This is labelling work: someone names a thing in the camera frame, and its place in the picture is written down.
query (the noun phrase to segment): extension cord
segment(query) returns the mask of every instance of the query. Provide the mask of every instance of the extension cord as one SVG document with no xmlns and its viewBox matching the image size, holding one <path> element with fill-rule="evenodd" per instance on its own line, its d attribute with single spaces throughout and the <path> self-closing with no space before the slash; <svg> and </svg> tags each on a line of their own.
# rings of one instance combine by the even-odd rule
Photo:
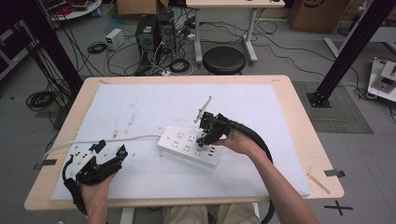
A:
<svg viewBox="0 0 396 224">
<path fill-rule="evenodd" d="M 219 163 L 221 148 L 199 147 L 195 141 L 203 134 L 203 132 L 197 134 L 193 131 L 168 126 L 158 141 L 158 145 L 168 153 L 213 169 Z"/>
</svg>

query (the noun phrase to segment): person's left hand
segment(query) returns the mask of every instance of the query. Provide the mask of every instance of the person's left hand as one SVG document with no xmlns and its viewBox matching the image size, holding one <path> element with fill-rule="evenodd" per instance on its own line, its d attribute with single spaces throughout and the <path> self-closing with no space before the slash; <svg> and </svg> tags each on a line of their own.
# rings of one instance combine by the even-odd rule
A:
<svg viewBox="0 0 396 224">
<path fill-rule="evenodd" d="M 116 174 L 94 186 L 81 184 L 81 194 L 87 210 L 88 223 L 106 223 L 108 188 L 114 176 Z"/>
</svg>

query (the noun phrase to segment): black pole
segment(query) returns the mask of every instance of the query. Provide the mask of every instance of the black pole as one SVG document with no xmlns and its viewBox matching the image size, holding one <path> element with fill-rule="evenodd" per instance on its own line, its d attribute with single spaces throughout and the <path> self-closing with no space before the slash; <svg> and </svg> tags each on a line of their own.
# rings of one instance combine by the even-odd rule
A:
<svg viewBox="0 0 396 224">
<path fill-rule="evenodd" d="M 396 0 L 376 0 L 370 5 L 317 90 L 307 94 L 313 107 L 328 103 L 335 87 L 395 6 Z"/>
<path fill-rule="evenodd" d="M 58 68 L 59 73 L 69 86 L 72 98 L 76 98 L 82 86 L 76 68 L 70 61 L 64 47 L 58 39 L 55 31 L 50 27 L 42 6 L 38 0 L 15 0 L 14 7 L 21 14 L 23 22 L 28 26 L 30 32 L 48 53 L 49 57 Z"/>
</svg>

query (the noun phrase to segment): wooden table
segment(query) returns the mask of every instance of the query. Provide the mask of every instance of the wooden table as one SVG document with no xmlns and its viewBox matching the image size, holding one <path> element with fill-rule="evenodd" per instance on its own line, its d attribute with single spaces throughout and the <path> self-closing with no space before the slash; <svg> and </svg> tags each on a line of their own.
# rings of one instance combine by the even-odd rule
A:
<svg viewBox="0 0 396 224">
<path fill-rule="evenodd" d="M 306 199 L 340 198 L 344 190 L 336 176 L 326 176 L 324 171 L 332 170 L 332 165 L 321 145 L 315 130 L 306 115 L 303 105 L 297 96 L 290 80 L 286 76 L 195 76 L 195 77 L 91 77 L 85 80 L 70 113 L 64 122 L 58 138 L 54 143 L 57 147 L 75 139 L 79 125 L 87 113 L 96 90 L 100 85 L 111 84 L 267 84 L 272 85 L 290 137 L 296 149 L 311 194 Z M 67 201 L 52 201 L 51 195 L 62 171 L 63 161 L 69 147 L 50 153 L 48 160 L 57 160 L 55 165 L 43 166 L 25 208 L 27 210 L 64 210 L 76 209 Z M 205 204 L 205 203 L 238 203 L 258 202 L 259 200 L 235 199 L 176 199 L 176 200 L 123 200 L 110 201 L 110 207 L 137 207 L 158 205 Z"/>
<path fill-rule="evenodd" d="M 274 8 L 274 7 L 284 7 L 285 3 L 283 1 L 274 2 L 272 0 L 187 0 L 186 4 L 188 7 L 195 8 L 195 39 L 194 39 L 194 48 L 195 48 L 195 61 L 200 64 L 202 62 L 202 52 L 201 52 L 201 42 L 200 42 L 200 32 L 199 32 L 199 23 L 201 21 L 201 8 L 214 8 L 216 11 L 212 12 L 216 17 L 219 16 L 220 12 L 223 9 L 235 9 L 235 8 L 251 8 L 250 15 L 248 16 L 249 25 L 247 28 L 247 32 L 244 35 L 243 43 L 247 48 L 248 58 L 250 63 L 255 63 L 258 61 L 256 53 L 251 45 L 250 38 L 254 28 L 254 22 L 256 20 L 256 15 L 258 8 Z M 229 10 L 226 12 L 226 17 L 228 19 L 235 19 L 234 10 Z"/>
</svg>

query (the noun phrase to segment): black stool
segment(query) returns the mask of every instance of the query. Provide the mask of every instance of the black stool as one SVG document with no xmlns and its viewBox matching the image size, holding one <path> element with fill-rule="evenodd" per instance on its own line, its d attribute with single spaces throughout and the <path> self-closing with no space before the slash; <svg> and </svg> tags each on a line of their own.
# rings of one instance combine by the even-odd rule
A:
<svg viewBox="0 0 396 224">
<path fill-rule="evenodd" d="M 215 75 L 241 74 L 246 64 L 244 54 L 230 47 L 215 47 L 208 50 L 202 59 L 204 68 Z"/>
</svg>

